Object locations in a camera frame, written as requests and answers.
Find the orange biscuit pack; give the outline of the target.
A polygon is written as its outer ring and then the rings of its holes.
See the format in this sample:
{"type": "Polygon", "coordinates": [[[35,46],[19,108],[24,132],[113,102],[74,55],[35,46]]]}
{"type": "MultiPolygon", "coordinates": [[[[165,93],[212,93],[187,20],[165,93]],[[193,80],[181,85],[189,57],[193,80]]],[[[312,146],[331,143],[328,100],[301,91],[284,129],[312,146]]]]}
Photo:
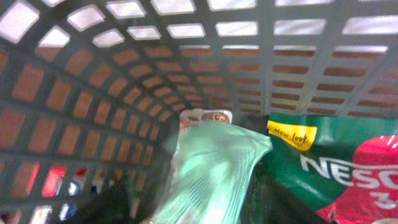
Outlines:
{"type": "MultiPolygon", "coordinates": [[[[29,176],[29,180],[25,190],[27,194],[29,194],[30,191],[32,190],[39,169],[40,169],[40,164],[38,162],[33,163],[32,172],[29,176]]],[[[43,197],[54,197],[59,194],[66,171],[67,167],[65,165],[56,164],[51,166],[42,188],[43,197]]],[[[82,191],[83,191],[83,183],[81,181],[72,180],[70,182],[70,185],[68,187],[69,195],[78,195],[81,194],[82,191]]]]}

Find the beige snack bag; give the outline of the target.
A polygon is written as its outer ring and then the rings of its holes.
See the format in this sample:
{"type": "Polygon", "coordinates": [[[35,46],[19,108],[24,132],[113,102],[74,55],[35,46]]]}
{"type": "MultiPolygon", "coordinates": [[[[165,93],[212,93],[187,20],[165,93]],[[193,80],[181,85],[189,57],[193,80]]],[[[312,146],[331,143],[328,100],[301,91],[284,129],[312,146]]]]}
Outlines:
{"type": "Polygon", "coordinates": [[[181,112],[179,128],[184,129],[205,121],[221,121],[231,124],[232,120],[233,115],[229,110],[205,110],[196,108],[181,112]]]}

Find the grey plastic basket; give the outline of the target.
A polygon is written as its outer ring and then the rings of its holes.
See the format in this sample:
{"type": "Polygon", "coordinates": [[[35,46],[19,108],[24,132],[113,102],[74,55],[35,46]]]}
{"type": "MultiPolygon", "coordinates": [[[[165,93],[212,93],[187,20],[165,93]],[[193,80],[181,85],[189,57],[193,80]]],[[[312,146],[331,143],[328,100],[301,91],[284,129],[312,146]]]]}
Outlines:
{"type": "Polygon", "coordinates": [[[151,223],[196,108],[397,120],[397,2],[2,1],[1,222],[151,223]]]}

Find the mint green snack packet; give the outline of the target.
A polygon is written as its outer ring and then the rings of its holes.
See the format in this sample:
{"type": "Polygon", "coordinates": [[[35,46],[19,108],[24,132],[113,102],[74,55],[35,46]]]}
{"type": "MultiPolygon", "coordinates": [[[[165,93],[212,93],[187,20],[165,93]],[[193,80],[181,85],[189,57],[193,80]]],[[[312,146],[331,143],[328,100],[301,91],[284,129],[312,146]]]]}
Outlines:
{"type": "Polygon", "coordinates": [[[273,147],[269,136],[207,121],[164,142],[173,152],[151,223],[237,223],[255,165],[273,147]]]}

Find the green coffee bag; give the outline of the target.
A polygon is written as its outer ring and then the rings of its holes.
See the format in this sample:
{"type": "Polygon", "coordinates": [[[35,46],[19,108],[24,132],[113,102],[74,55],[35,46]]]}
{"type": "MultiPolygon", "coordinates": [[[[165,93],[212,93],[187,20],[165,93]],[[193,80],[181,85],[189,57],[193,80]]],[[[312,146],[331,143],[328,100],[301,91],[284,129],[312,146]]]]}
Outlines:
{"type": "Polygon", "coordinates": [[[243,223],[396,223],[397,120],[273,114],[243,223]]]}

